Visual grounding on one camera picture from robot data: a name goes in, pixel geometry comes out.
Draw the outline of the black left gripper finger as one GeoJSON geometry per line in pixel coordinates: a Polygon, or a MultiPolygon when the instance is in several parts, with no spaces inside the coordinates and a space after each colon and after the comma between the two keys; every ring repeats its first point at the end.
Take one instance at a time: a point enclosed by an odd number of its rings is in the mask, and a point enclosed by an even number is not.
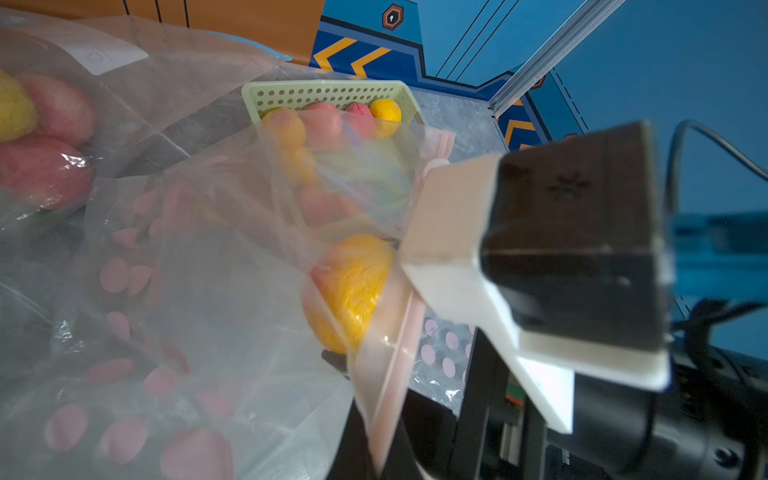
{"type": "Polygon", "coordinates": [[[415,398],[416,393],[408,390],[386,463],[379,474],[375,471],[369,452],[362,416],[356,404],[352,403],[337,453],[326,478],[419,479],[420,469],[407,431],[409,408],[415,398]]]}

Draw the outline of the clear zip-top bag blue zipper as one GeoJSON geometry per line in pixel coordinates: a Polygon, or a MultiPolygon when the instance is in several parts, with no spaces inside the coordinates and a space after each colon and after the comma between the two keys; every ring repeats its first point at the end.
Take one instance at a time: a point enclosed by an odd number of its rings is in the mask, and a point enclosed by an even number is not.
{"type": "Polygon", "coordinates": [[[153,137],[280,56],[137,16],[1,12],[1,240],[21,244],[86,201],[153,137]]]}

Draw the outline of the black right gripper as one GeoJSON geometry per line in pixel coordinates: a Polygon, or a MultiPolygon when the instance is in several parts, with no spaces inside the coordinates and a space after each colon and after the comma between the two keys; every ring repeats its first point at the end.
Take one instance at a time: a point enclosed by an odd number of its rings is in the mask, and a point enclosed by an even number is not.
{"type": "Polygon", "coordinates": [[[475,334],[458,415],[412,390],[398,424],[400,479],[544,479],[547,425],[530,399],[508,401],[510,371],[475,334]]]}

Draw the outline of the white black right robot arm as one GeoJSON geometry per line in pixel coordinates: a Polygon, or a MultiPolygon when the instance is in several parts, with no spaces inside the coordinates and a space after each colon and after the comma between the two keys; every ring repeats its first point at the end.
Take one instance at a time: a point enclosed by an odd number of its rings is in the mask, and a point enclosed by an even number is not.
{"type": "Polygon", "coordinates": [[[636,122],[427,173],[401,266],[476,328],[460,414],[409,408],[439,479],[543,479],[571,454],[605,479],[763,479],[767,364],[713,347],[767,306],[767,215],[683,214],[686,120],[660,172],[636,122]]]}

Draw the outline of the clear zip-top bag pink zipper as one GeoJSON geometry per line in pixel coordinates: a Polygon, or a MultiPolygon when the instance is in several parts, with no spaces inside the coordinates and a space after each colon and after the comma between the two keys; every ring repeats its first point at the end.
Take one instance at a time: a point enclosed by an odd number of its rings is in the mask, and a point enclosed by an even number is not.
{"type": "Polygon", "coordinates": [[[100,178],[83,211],[1,240],[5,479],[323,479],[352,403],[377,474],[410,383],[424,306],[397,250],[453,133],[423,125],[397,222],[297,226],[263,127],[166,170],[100,178]],[[335,243],[385,240],[394,261],[358,351],[302,310],[335,243]]]}

